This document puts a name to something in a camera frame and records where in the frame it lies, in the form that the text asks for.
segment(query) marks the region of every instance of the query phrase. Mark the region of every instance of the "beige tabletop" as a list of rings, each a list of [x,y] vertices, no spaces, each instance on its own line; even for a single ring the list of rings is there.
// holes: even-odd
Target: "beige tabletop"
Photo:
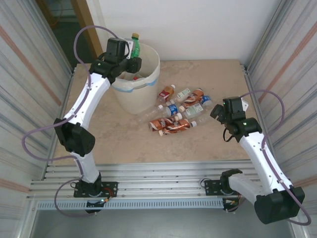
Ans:
[[[87,75],[78,65],[70,91],[68,111],[81,92]],[[176,92],[187,87],[201,87],[213,104],[222,99],[242,95],[248,88],[238,60],[162,61],[159,89],[174,84]],[[255,117],[251,98],[247,117]],[[110,88],[100,100],[89,125],[89,132],[96,137],[93,150],[97,164],[176,162],[209,160],[249,159],[242,147],[232,139],[222,139],[224,126],[216,120],[190,130],[160,137],[150,132],[148,125],[137,125],[135,116],[125,112]],[[67,155],[58,145],[55,156]],[[55,164],[73,164],[72,160],[56,161]]]

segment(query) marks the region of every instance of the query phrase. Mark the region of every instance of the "plastic trash bin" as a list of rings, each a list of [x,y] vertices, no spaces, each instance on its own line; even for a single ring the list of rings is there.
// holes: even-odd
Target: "plastic trash bin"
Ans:
[[[124,73],[112,84],[116,97],[124,110],[138,114],[156,103],[160,62],[158,53],[150,46],[140,44],[141,69],[134,81],[125,80]]]

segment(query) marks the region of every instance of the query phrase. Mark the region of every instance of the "green-capped bottle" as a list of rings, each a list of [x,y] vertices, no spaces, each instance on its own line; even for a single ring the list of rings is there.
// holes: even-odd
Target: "green-capped bottle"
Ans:
[[[139,34],[133,33],[132,40],[134,41],[134,46],[131,52],[131,58],[139,57],[139,54],[140,54]]]

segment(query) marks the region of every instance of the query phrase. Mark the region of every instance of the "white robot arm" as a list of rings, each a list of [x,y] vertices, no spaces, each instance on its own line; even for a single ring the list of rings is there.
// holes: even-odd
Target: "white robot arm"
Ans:
[[[90,85],[87,79],[85,87],[72,109],[63,119],[56,119],[54,122],[59,123],[72,116],[68,122],[55,127],[55,131],[61,145],[80,163],[78,169],[82,173],[82,177],[77,191],[80,191],[83,197],[102,195],[101,175],[96,168],[92,152],[95,137],[88,132],[89,122],[101,97],[115,81],[115,78],[124,71],[136,73],[140,70],[142,60],[140,58],[130,58],[132,47],[132,41],[109,38],[106,52],[99,56],[89,69]],[[89,93],[83,102],[87,90],[89,90]],[[82,102],[80,111],[75,114],[76,109]]]
[[[81,165],[82,177],[77,188],[83,196],[102,195],[101,175],[96,168],[92,152],[95,138],[87,130],[96,106],[115,78],[124,71],[136,73],[140,70],[142,61],[140,58],[130,59],[129,47],[133,47],[131,42],[110,38],[107,51],[91,65],[90,86],[87,80],[72,109],[63,119],[55,120],[55,123],[58,123],[74,116],[75,110],[83,101],[87,90],[90,91],[80,111],[67,123],[55,127],[60,143],[77,158]],[[211,112],[211,117],[217,117],[219,122],[225,124],[225,130],[229,131],[232,135],[231,138],[234,137],[241,144],[262,182],[262,186],[258,186],[246,178],[241,171],[231,170],[222,173],[221,190],[226,194],[236,191],[243,195],[254,204],[259,219],[265,224],[296,216],[299,206],[289,197],[265,159],[261,151],[261,142],[264,137],[262,129],[256,119],[246,119],[241,99],[239,97],[223,99],[223,106],[216,105]],[[264,146],[264,149],[283,183],[302,203],[305,197],[303,190],[300,187],[293,187],[291,181],[276,163],[267,145]]]
[[[305,194],[301,187],[294,187],[285,176],[268,146],[264,144],[262,148],[264,138],[262,129],[255,118],[246,118],[241,100],[240,97],[223,99],[223,106],[216,105],[211,112],[211,117],[224,124],[225,131],[228,130],[231,134],[230,139],[234,137],[247,152],[262,186],[246,178],[242,171],[230,170],[222,173],[221,189],[227,194],[236,191],[243,195],[254,205],[258,218],[264,224],[295,217],[300,207],[283,185],[295,195],[300,203],[303,203]],[[272,171],[269,162],[279,178]]]

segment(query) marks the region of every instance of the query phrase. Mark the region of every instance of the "gray floor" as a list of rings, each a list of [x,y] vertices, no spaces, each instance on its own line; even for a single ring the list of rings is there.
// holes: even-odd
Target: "gray floor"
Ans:
[[[96,217],[68,218],[38,212],[33,238],[292,238],[287,221],[262,224],[252,205],[236,214],[221,209],[108,210]]]
[[[72,68],[74,68],[78,63],[74,55],[73,44],[75,36],[80,29],[78,22],[59,22],[57,27],[53,29],[53,33]],[[85,63],[92,63],[94,61],[83,34],[81,34],[78,38],[77,53],[79,58]]]

